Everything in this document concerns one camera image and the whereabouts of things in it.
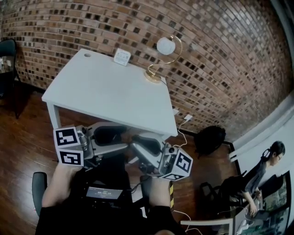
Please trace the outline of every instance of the woman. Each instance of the woman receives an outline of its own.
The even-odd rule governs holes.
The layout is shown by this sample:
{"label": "woman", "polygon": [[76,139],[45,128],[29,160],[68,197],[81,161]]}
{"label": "woman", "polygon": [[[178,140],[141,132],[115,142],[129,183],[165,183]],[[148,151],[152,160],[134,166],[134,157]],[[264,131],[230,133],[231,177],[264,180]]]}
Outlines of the woman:
{"label": "woman", "polygon": [[261,197],[258,184],[266,170],[277,165],[284,154],[285,145],[281,141],[274,142],[269,149],[264,151],[260,162],[242,178],[242,182],[236,187],[237,190],[230,195],[230,201],[238,201],[240,198],[245,198],[250,205],[250,215],[254,215],[257,212],[257,207],[252,195],[256,193],[257,198]]}

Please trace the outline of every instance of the brick wall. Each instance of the brick wall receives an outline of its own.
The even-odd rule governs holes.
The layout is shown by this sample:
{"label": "brick wall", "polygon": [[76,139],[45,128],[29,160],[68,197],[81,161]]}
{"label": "brick wall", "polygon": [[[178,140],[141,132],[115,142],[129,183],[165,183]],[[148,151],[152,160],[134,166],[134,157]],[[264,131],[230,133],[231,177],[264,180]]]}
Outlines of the brick wall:
{"label": "brick wall", "polygon": [[47,88],[81,48],[132,53],[147,67],[175,58],[156,42],[171,34],[180,60],[160,69],[177,124],[198,132],[220,125],[235,140],[268,116],[293,88],[287,42],[268,0],[9,0],[1,38],[20,46],[21,79]]}

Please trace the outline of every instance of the wooden floor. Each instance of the wooden floor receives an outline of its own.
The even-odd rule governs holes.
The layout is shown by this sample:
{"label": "wooden floor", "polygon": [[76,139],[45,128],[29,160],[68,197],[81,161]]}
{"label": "wooden floor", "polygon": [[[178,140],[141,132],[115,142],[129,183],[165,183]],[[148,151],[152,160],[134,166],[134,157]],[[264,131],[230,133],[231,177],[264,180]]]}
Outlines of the wooden floor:
{"label": "wooden floor", "polygon": [[[97,118],[64,109],[60,115],[63,126],[88,126],[97,121]],[[169,139],[171,144],[183,141],[181,136]],[[175,210],[189,214],[192,219],[201,218],[199,185],[205,181],[219,185],[236,174],[235,166],[227,159],[229,149],[226,145],[199,160],[191,137],[183,148],[194,158],[194,164],[190,178],[174,183]],[[56,159],[52,126],[40,93],[30,94],[18,120],[13,111],[0,107],[0,235],[34,234],[38,216],[32,199],[32,176],[37,171],[45,172],[50,181]],[[126,168],[131,183],[137,182],[140,172],[136,165]],[[175,218],[186,219],[176,213]]]}

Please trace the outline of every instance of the display screen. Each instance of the display screen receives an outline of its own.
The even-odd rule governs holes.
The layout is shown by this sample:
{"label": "display screen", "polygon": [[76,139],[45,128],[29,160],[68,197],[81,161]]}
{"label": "display screen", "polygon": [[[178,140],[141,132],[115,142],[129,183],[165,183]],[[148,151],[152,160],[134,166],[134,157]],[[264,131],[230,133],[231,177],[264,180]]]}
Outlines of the display screen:
{"label": "display screen", "polygon": [[96,187],[89,187],[86,196],[115,200],[115,199],[118,199],[121,193],[122,193],[122,190],[117,190],[117,189],[101,189]]}

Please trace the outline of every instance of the person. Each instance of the person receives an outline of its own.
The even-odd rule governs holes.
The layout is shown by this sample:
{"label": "person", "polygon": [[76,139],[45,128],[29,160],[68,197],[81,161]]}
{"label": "person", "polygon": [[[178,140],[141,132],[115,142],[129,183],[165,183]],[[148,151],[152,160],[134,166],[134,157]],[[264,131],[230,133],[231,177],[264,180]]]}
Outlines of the person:
{"label": "person", "polygon": [[[152,178],[148,217],[141,215],[139,208],[87,207],[83,200],[74,197],[77,175],[83,176],[81,167],[58,164],[53,178],[42,200],[42,209],[36,228],[37,235],[44,234],[141,234],[141,235],[184,235],[184,229],[173,219],[170,211],[169,181]],[[106,179],[120,182],[122,175],[114,175],[113,168]],[[102,174],[109,168],[102,167]]]}
{"label": "person", "polygon": [[240,198],[244,198],[250,205],[250,215],[256,214],[257,207],[252,196],[255,194],[257,198],[261,198],[262,195],[258,184],[266,171],[277,165],[284,154],[285,145],[283,142],[274,142],[269,149],[264,151],[258,164],[242,177],[241,182],[238,182],[236,187],[234,187],[230,195],[230,201],[238,201]]}

